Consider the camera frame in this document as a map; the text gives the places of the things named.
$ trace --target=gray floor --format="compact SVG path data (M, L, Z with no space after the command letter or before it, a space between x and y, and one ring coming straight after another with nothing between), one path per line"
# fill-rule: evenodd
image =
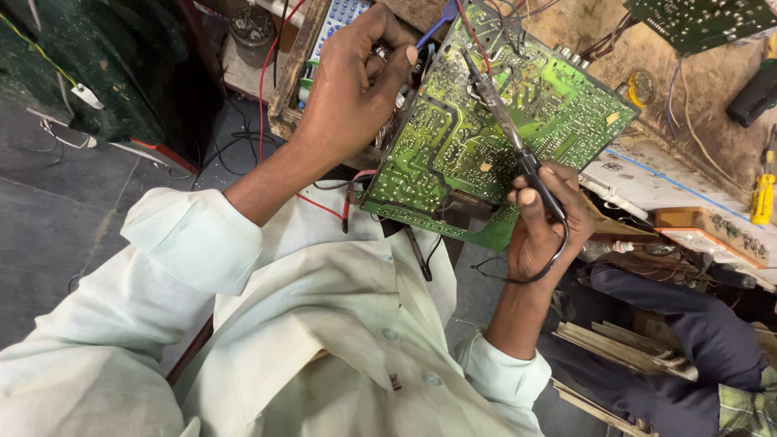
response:
M235 104L258 120L255 103ZM127 244L119 229L143 193L154 187L188 190L191 184L191 179L174 180L165 167L105 144L65 147L58 164L43 167L58 157L59 149L35 153L12 147L50 148L53 138L38 124L38 117L0 100L0 349L21 341L34 328L34 317L49 313L68 294L74 274L94 271ZM225 106L214 123L219 144L242 124L237 111ZM265 146L266 155L273 150ZM235 145L224 159L239 172L253 166L247 144ZM195 189L224 190L238 178L217 161ZM493 251L472 245L462 251L455 269L458 307L445 329L451 351L493 314L502 284L469 268L492 256ZM500 267L491 266L496 272ZM179 353L180 348L166 351L162 367L168 369ZM550 386L534 410L548 437L606 434L603 422L560 400Z

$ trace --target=circuit board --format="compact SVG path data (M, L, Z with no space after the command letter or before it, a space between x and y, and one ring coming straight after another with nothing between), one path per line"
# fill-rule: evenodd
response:
M637 116L639 110L566 56L526 34L481 2L466 9L490 54L493 81L524 143L540 159L583 169ZM481 72L485 61L457 18L399 130L385 150L361 208L399 222L493 250L507 246L520 212L506 202L518 176L512 146L472 90L460 49L467 47ZM490 210L481 229L445 221L453 199Z
M681 53L700 53L777 25L764 0L627 0L623 6Z

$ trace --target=white shirt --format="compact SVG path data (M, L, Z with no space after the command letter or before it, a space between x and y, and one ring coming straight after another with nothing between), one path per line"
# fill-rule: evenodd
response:
M342 208L344 191L302 193ZM121 234L130 246L0 353L3 435L542 435L539 353L475 332L448 354L443 247L427 283L405 233L357 208L344 234L292 198L260 229L215 190L149 191ZM162 349L214 296L214 336L171 389Z

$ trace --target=leg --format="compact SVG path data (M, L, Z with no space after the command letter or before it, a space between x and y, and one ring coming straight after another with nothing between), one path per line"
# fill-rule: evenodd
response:
M699 382L760 391L766 368L754 329L715 297L610 267L595 267L599 292L666 316L685 356L699 369Z
M718 434L720 403L716 388L675 376L634 375L621 365L552 335L541 335L537 349L554 376L568 373L593 394L592 401L615 413L628 411L632 421L648 421L663 437Z

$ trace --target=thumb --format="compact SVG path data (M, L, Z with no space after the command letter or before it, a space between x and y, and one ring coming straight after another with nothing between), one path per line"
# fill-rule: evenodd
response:
M385 67L375 79L375 85L364 95L379 112L388 117L394 108L396 95L410 76L418 59L418 50L412 44L398 47L388 57Z
M526 223L529 239L542 242L554 233L545 219L545 207L536 190L521 190L518 193L518 206L521 208L521 219Z

